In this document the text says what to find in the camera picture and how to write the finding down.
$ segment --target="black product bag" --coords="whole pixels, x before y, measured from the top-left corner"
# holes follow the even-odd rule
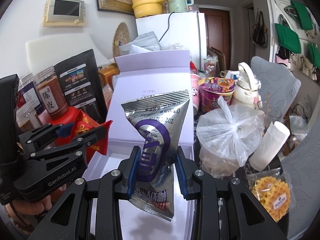
[[[93,49],[68,58],[54,66],[60,87],[69,106],[104,123],[107,107]]]
[[[262,11],[259,13],[259,19],[252,34],[252,42],[262,48],[268,47],[268,29],[264,25],[264,19]]]

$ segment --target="finger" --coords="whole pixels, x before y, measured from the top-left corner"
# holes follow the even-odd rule
[[[25,200],[13,200],[12,204],[17,212],[23,215],[39,215],[44,211],[44,205],[40,202],[30,203]]]
[[[64,193],[64,191],[67,189],[67,185],[63,185],[62,187],[58,188],[57,190],[55,190],[54,192],[52,192],[50,194],[51,196],[51,201],[53,203],[57,202],[58,199],[62,196],[62,194]]]
[[[40,200],[39,202],[43,204],[44,210],[48,211],[48,210],[50,210],[50,208],[52,208],[51,196],[50,195],[48,195],[44,199]]]

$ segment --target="yellow waffle snack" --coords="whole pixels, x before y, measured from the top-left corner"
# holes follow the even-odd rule
[[[289,209],[290,189],[284,181],[277,180],[267,191],[267,196],[263,199],[263,206],[278,222]]]
[[[268,176],[256,181],[256,185],[252,188],[252,193],[260,201],[267,196],[270,187],[276,182],[276,178]]]
[[[256,181],[251,191],[276,222],[287,213],[290,189],[286,182],[271,176],[263,177]]]

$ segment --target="wooden stick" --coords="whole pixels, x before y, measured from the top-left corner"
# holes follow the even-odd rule
[[[267,122],[267,115],[268,115],[268,112],[269,112],[269,101],[270,101],[270,93],[268,92],[268,94],[267,94],[267,105],[266,105],[266,112],[265,112],[265,115],[264,115],[263,127],[266,126],[266,122]]]

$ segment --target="green electric kettle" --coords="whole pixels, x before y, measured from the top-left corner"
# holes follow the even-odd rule
[[[169,0],[168,1],[169,13],[188,12],[189,5],[193,5],[193,0],[191,0],[191,3],[187,3],[187,0]]]

